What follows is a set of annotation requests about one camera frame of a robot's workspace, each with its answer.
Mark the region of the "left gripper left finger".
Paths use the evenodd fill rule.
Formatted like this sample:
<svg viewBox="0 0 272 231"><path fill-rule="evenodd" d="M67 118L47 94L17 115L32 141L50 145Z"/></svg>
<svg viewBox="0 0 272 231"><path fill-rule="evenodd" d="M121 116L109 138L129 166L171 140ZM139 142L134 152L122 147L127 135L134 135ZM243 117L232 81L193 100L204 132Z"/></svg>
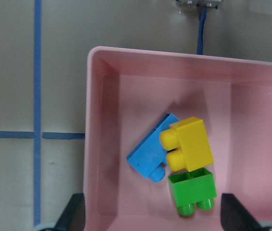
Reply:
<svg viewBox="0 0 272 231"><path fill-rule="evenodd" d="M85 198L75 193L57 220L55 231L83 231L86 225Z"/></svg>

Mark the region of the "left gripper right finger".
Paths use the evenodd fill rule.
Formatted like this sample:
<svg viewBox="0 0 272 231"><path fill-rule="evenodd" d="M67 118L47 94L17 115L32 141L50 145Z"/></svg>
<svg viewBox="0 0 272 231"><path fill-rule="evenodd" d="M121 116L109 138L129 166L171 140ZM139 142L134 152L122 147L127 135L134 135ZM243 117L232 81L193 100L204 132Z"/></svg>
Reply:
<svg viewBox="0 0 272 231"><path fill-rule="evenodd" d="M223 193L220 211L224 231L260 231L262 226L232 193Z"/></svg>

